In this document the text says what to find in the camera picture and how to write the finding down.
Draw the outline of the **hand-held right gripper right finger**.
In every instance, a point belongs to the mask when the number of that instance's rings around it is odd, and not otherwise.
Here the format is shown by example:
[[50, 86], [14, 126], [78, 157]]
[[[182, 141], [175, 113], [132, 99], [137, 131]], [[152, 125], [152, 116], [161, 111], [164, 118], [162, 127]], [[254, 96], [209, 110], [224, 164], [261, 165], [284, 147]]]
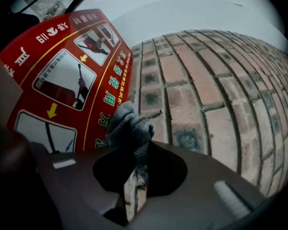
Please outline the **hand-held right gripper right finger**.
[[264, 202], [259, 190], [216, 159], [151, 142], [147, 199], [132, 230], [239, 230]]

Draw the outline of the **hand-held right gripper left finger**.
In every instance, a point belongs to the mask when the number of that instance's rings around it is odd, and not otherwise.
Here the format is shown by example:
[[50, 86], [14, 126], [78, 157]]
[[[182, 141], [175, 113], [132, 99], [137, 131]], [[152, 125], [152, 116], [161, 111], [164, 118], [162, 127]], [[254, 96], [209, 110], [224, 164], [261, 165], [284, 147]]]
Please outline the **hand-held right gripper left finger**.
[[35, 143], [35, 161], [60, 229], [127, 229], [122, 190], [135, 166], [133, 155], [114, 147], [48, 154]]

